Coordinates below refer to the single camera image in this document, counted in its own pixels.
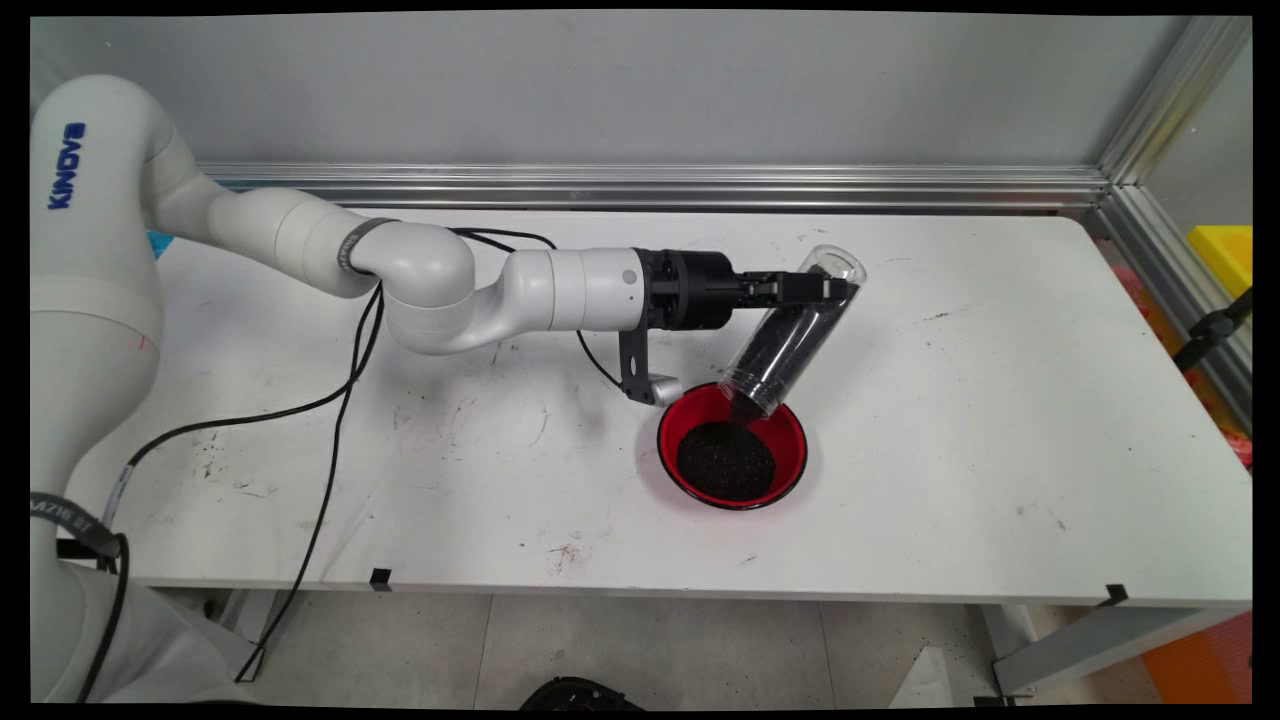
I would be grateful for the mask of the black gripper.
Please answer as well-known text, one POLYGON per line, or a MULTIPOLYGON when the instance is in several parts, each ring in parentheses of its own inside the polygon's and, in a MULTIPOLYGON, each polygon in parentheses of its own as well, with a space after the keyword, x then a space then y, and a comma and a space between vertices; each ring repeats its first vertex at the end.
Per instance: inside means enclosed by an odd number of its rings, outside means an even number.
POLYGON ((636 249, 644 301, 637 331, 714 331, 741 306, 844 305, 860 284, 822 272, 736 273, 722 252, 636 249))

